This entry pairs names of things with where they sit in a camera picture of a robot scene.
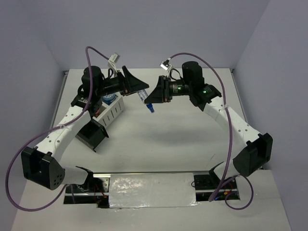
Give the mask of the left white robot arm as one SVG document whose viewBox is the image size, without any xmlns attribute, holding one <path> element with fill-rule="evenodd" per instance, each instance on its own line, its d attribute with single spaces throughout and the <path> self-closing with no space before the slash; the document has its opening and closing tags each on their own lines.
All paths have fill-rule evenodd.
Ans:
<svg viewBox="0 0 308 231">
<path fill-rule="evenodd" d="M 123 66 L 115 71 L 115 77 L 105 78 L 97 66 L 87 67 L 81 77 L 82 84 L 60 123 L 52 128 L 46 138 L 35 147 L 24 147 L 21 152 L 24 177 L 50 190 L 62 184 L 76 184 L 83 192 L 89 192 L 99 179 L 84 167 L 62 167 L 60 160 L 65 150 L 76 137 L 84 135 L 108 137 L 106 129 L 94 116 L 102 105 L 103 96 L 119 92 L 122 96 L 149 88 L 149 85 L 134 77 Z"/>
</svg>

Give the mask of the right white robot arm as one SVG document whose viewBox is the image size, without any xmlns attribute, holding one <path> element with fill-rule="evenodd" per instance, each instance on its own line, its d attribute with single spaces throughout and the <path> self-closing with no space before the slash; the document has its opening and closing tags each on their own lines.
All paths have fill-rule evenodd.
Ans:
<svg viewBox="0 0 308 231">
<path fill-rule="evenodd" d="M 209 183 L 220 188 L 233 176 L 250 176 L 271 157 L 273 138 L 261 134 L 241 118 L 224 101 L 223 94 L 213 85 L 206 84 L 202 67 L 195 61 L 182 65 L 182 77 L 159 76 L 158 82 L 145 103 L 168 103 L 175 96 L 188 96 L 190 102 L 229 135 L 227 160 L 210 169 Z"/>
</svg>

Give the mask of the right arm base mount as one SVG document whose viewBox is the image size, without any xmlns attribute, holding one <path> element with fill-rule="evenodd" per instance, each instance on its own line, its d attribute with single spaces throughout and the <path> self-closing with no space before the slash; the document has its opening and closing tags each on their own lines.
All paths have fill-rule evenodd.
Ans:
<svg viewBox="0 0 308 231">
<path fill-rule="evenodd" d="M 220 180 L 214 171 L 209 172 L 194 172 L 193 181 L 191 186 L 195 189 L 195 196 L 197 202 L 208 201 L 210 195 L 218 187 Z M 227 200 L 239 200 L 238 187 L 235 180 L 225 184 L 217 193 L 215 201 L 224 201 L 226 196 Z"/>
</svg>

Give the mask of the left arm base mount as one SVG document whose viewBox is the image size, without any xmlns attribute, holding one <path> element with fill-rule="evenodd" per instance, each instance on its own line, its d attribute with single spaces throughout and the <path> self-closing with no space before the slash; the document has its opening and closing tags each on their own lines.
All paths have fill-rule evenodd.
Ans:
<svg viewBox="0 0 308 231">
<path fill-rule="evenodd" d="M 109 186 L 110 177 L 97 177 L 91 170 L 78 167 L 86 171 L 87 177 L 81 185 L 68 186 L 64 194 L 64 205 L 96 205 L 97 208 L 110 208 Z"/>
</svg>

